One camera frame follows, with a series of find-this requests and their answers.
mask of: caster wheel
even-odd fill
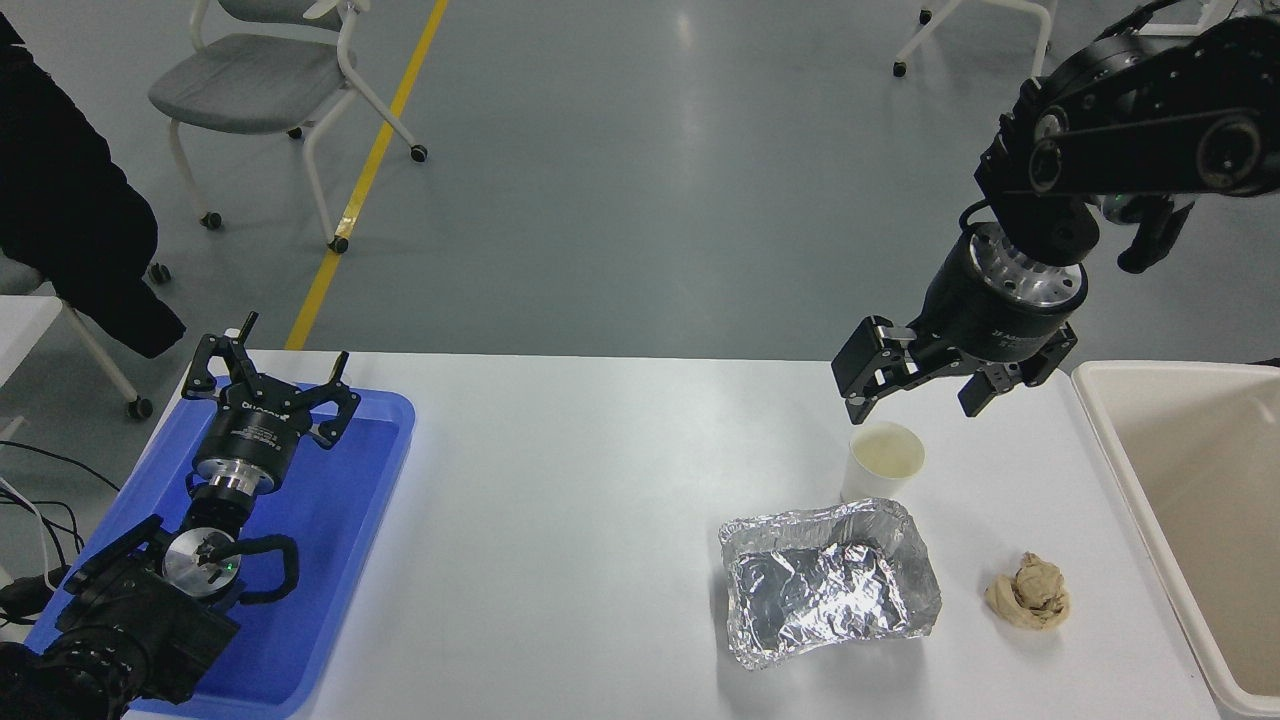
[[[173,273],[169,272],[168,265],[151,263],[151,266],[147,268],[147,277],[156,284],[164,284],[173,279]]]
[[[151,401],[145,397],[134,397],[129,402],[129,418],[134,420],[146,420],[151,416]]]

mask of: epoxy floor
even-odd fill
[[[1046,69],[1129,8],[1061,5]],[[1167,19],[1194,19],[1198,5],[1184,5]],[[431,8],[376,0],[361,18],[358,67],[384,100]],[[175,275],[159,293],[189,329],[154,361],[108,342],[125,373],[163,406],[195,341],[248,310],[262,315],[250,346],[282,347],[325,252],[301,147],[186,132],[225,219],[216,233],[196,224],[146,100],[191,50],[189,5],[10,0],[4,12],[159,218],[156,259]],[[452,0],[403,114],[430,160],[393,145],[306,347],[829,360],[861,316],[911,319],[979,197],[977,158],[1036,33],[1029,15],[966,4],[893,78],[916,12],[905,0]],[[214,8],[205,36],[237,26]],[[317,147],[335,214],[378,127],[356,104]],[[1140,277],[1114,261],[1132,231],[1103,227],[1065,366],[1280,355],[1277,220],[1275,197],[1206,197]],[[154,424],[124,416],[63,320],[0,388],[0,416],[18,415],[15,439],[118,480]],[[0,473],[70,502],[82,527],[110,502],[73,468],[17,450],[0,448]],[[0,514],[10,573],[38,571],[28,530]]]

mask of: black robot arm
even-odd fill
[[[218,409],[192,457],[182,523],[170,533],[152,515],[86,560],[64,585],[72,600],[55,623],[61,634],[44,653],[0,643],[0,720],[116,720],[138,697],[184,702],[239,630],[227,611],[297,587],[293,538],[242,538],[241,529],[257,496],[280,488],[302,436],[333,447],[360,396],[342,383],[346,352],[310,389],[259,373],[243,345],[256,318],[234,337],[201,338],[183,384],[183,397]],[[214,357],[228,369],[220,389]],[[311,410],[328,402],[337,416],[316,424]],[[269,552],[280,553],[283,582],[246,588],[243,557]]]
[[[1119,264],[1140,273],[1169,254],[1196,193],[1280,187],[1280,24],[1231,19],[1153,53],[1133,31],[1169,4],[1023,83],[974,173],[983,200],[961,215],[919,316],[868,316],[832,360],[855,424],[937,377],[972,375],[960,392],[969,416],[1043,383],[1076,343],[1066,320],[1088,293],[1091,205],[1138,225]],[[970,223],[986,206],[996,222]]]

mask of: person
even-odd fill
[[[106,140],[0,13],[0,251],[108,334],[155,357],[186,325],[143,282],[155,215]]]

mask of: paper cup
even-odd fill
[[[893,497],[924,468],[924,443],[897,423],[868,423],[849,441],[844,502]]]

